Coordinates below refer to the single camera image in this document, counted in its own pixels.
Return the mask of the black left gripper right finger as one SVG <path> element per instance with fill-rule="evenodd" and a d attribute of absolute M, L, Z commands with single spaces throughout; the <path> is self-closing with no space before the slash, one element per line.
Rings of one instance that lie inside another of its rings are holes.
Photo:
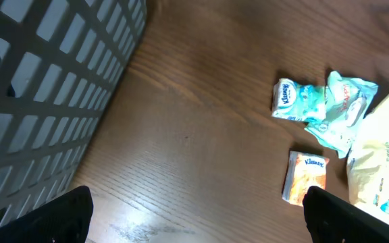
<path fill-rule="evenodd" d="M 303 199 L 314 243 L 389 243 L 389 225 L 329 192 L 312 186 Z"/>

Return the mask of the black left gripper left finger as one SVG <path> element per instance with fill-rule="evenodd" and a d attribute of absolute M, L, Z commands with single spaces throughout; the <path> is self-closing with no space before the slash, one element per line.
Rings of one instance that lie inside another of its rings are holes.
<path fill-rule="evenodd" d="M 79 186 L 0 227 L 0 243 L 85 243 L 93 215 L 87 186 Z"/>

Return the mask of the large yellow wipes pack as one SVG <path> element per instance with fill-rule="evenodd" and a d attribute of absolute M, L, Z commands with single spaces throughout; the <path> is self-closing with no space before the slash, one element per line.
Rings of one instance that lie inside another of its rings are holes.
<path fill-rule="evenodd" d="M 346 170 L 350 203 L 389 224 L 389 95 L 361 122 Z"/>

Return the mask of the teal wet wipes pack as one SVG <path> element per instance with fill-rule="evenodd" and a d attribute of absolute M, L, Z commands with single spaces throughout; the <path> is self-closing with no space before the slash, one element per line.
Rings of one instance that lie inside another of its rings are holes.
<path fill-rule="evenodd" d="M 308 123 L 305 130 L 320 145 L 335 150 L 340 159 L 345 158 L 377 91 L 376 83 L 331 72 L 326 86 L 326 118 Z"/>

